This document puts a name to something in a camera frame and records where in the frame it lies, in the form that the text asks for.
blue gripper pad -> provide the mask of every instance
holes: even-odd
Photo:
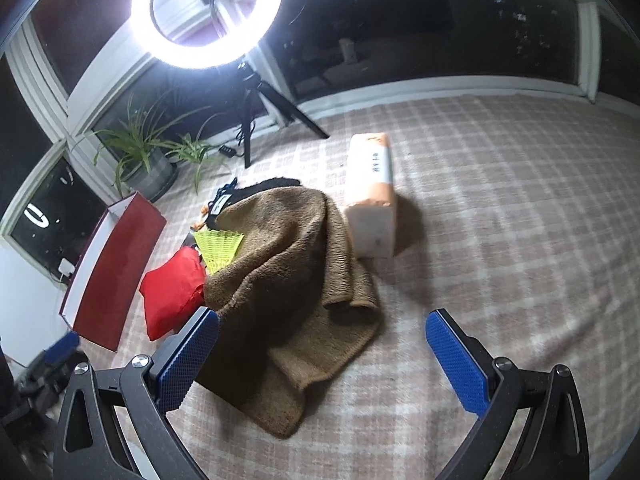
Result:
[[[80,337],[76,332],[67,332],[44,352],[44,364],[55,367],[73,355],[80,345]]]
[[[156,406],[160,413],[180,408],[200,367],[218,340],[219,327],[218,314],[207,309],[160,372],[156,379]]]
[[[462,407],[483,416],[489,408],[489,399],[487,380],[478,364],[438,312],[427,316],[424,331]]]

plant pot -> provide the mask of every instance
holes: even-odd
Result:
[[[173,185],[178,177],[178,168],[167,160],[159,148],[149,153],[149,162],[151,173],[147,173],[145,165],[140,164],[124,178],[124,181],[149,202],[155,202]]]

window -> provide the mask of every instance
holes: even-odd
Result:
[[[600,16],[602,58],[598,91],[640,105],[640,48],[612,21]]]
[[[297,101],[431,76],[577,80],[572,0],[283,0],[267,42]]]
[[[127,118],[127,105],[131,110],[149,108],[158,102],[163,111],[159,124],[167,123],[182,114],[208,107],[167,130],[165,139],[180,140],[180,136],[195,137],[207,121],[202,138],[211,137],[240,123],[239,105],[244,95],[237,63],[206,70],[185,70],[156,62],[119,96],[94,125],[94,130],[119,126]],[[262,101],[255,97],[254,117],[266,114]]]
[[[31,13],[49,62],[71,94],[109,38],[129,19],[131,0],[40,0]]]
[[[27,176],[51,147],[24,102],[6,62],[0,59],[0,217]]]
[[[105,208],[61,158],[31,197],[11,237],[58,280],[60,261],[78,263]]]

ring light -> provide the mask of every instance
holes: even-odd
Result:
[[[208,68],[231,63],[256,46],[273,23],[280,2],[256,0],[246,20],[204,46],[184,46],[164,37],[151,16],[152,0],[132,0],[131,20],[138,41],[158,59],[181,68]]]

silver bolt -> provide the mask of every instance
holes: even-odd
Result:
[[[136,355],[131,360],[131,364],[134,368],[144,368],[149,364],[149,356],[144,354]]]
[[[89,369],[89,363],[80,363],[74,368],[74,373],[76,375],[82,375]]]
[[[558,365],[556,371],[560,377],[568,377],[571,375],[571,370],[564,365]]]
[[[497,357],[495,358],[495,365],[500,368],[500,370],[511,370],[513,363],[506,357]]]

